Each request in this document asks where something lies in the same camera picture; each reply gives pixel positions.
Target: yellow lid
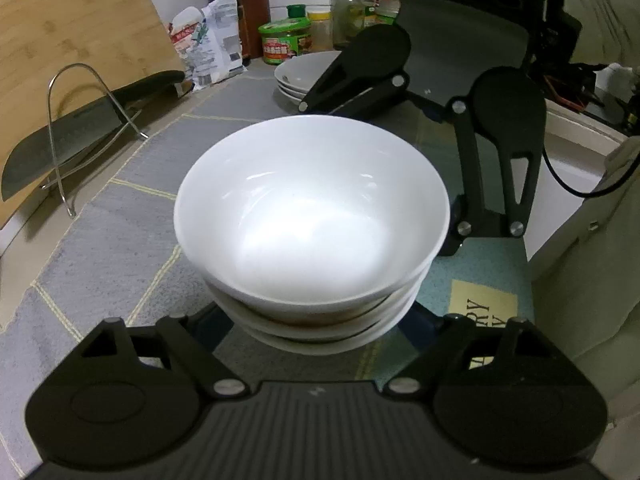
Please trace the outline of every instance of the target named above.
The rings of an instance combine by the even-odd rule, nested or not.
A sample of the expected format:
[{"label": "yellow lid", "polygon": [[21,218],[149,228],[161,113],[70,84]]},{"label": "yellow lid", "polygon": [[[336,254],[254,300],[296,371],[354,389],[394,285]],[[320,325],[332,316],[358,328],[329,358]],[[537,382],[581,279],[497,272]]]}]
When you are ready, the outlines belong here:
[{"label": "yellow lid", "polygon": [[318,22],[319,20],[330,20],[331,12],[328,10],[308,10],[306,16],[312,22]]}]

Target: ribbed black surface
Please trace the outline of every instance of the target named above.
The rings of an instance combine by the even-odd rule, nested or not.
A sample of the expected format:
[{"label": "ribbed black surface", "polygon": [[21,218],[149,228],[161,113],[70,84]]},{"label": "ribbed black surface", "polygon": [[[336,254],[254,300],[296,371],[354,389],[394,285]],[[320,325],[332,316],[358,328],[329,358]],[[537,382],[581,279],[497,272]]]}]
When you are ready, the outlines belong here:
[{"label": "ribbed black surface", "polygon": [[175,452],[117,472],[45,464],[33,480],[604,480],[588,464],[516,474],[472,463],[418,405],[380,396],[371,383],[265,383],[220,402]]}]

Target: gray placemat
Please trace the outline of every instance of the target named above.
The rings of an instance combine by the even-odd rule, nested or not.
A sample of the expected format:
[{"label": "gray placemat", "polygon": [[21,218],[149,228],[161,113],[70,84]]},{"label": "gray placemat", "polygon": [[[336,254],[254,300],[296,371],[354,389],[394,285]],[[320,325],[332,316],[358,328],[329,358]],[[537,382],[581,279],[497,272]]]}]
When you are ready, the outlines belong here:
[{"label": "gray placemat", "polygon": [[[14,320],[0,334],[3,480],[19,478],[39,464],[24,425],[26,402],[100,320],[118,316],[129,325],[153,324],[167,314],[192,314],[211,301],[175,239],[175,193],[191,165],[215,142],[252,122],[295,113],[270,74],[261,67],[234,78],[145,142],[83,208],[26,292]],[[400,107],[380,124],[406,136],[414,124],[405,117]],[[428,141],[422,143],[426,150]],[[452,184],[452,196],[458,185]],[[520,313],[530,317],[521,241],[468,242],[455,257],[433,264],[418,298],[443,314],[453,278],[518,294]],[[415,351],[397,329],[363,348],[321,358],[270,348],[234,328],[215,355],[255,384],[265,378],[384,381]]]}]

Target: green jar lid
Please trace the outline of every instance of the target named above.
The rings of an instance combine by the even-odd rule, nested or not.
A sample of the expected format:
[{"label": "green jar lid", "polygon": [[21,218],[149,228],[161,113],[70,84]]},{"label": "green jar lid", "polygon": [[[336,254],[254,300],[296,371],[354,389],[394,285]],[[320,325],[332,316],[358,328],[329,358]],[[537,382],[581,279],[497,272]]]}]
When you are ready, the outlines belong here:
[{"label": "green jar lid", "polygon": [[306,16],[305,4],[293,4],[287,6],[287,16],[290,18],[304,18]]},{"label": "green jar lid", "polygon": [[270,34],[272,32],[293,32],[311,26],[309,18],[286,18],[277,22],[266,23],[258,27],[260,34]]}]

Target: black cable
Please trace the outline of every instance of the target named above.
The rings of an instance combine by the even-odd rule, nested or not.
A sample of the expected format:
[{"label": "black cable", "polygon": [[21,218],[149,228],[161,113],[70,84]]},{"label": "black cable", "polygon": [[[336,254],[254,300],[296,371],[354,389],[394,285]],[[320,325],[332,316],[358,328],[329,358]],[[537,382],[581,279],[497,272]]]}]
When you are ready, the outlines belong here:
[{"label": "black cable", "polygon": [[573,187],[569,186],[564,180],[560,178],[560,176],[556,173],[556,170],[554,170],[554,168],[551,166],[551,161],[549,160],[549,157],[546,154],[546,149],[544,146],[542,147],[542,156],[545,159],[546,166],[549,168],[549,172],[551,173],[551,175],[553,175],[553,178],[558,182],[558,184],[560,184],[562,189],[580,198],[597,198],[599,196],[605,196],[605,195],[608,195],[609,193],[613,193],[615,190],[620,188],[620,186],[622,186],[627,180],[629,180],[631,175],[634,174],[634,171],[638,168],[638,166],[640,166],[640,153],[639,153],[638,156],[636,156],[636,159],[631,163],[631,166],[629,166],[628,170],[625,171],[625,174],[621,176],[615,184],[611,184],[611,186],[605,189],[599,189],[597,191],[591,191],[591,192],[583,192],[583,191],[578,191]]}]

